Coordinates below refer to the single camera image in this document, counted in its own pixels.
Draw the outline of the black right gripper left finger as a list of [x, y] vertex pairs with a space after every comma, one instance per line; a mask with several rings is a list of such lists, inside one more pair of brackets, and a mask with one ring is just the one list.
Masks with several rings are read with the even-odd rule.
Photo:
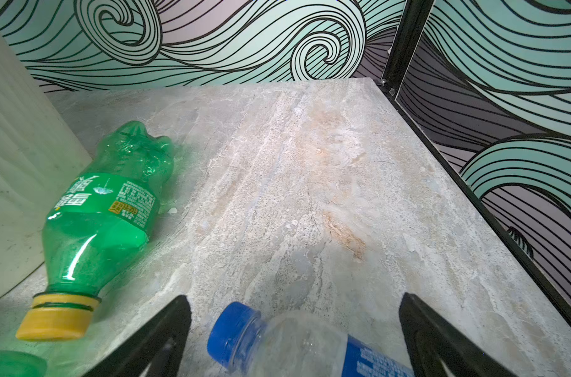
[[191, 307], [178, 295], [87, 376], [176, 376], [191, 329]]

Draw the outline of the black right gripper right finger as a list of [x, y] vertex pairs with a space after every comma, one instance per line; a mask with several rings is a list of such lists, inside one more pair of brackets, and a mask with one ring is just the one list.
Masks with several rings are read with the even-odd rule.
[[416, 376], [513, 376], [417, 295], [403, 295], [399, 318]]

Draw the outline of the clear bottle blue cap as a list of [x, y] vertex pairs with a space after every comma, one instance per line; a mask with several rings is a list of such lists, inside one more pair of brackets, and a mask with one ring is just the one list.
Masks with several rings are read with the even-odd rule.
[[304, 311], [266, 319], [230, 303], [210, 332], [207, 352], [242, 376], [412, 376], [412, 369]]

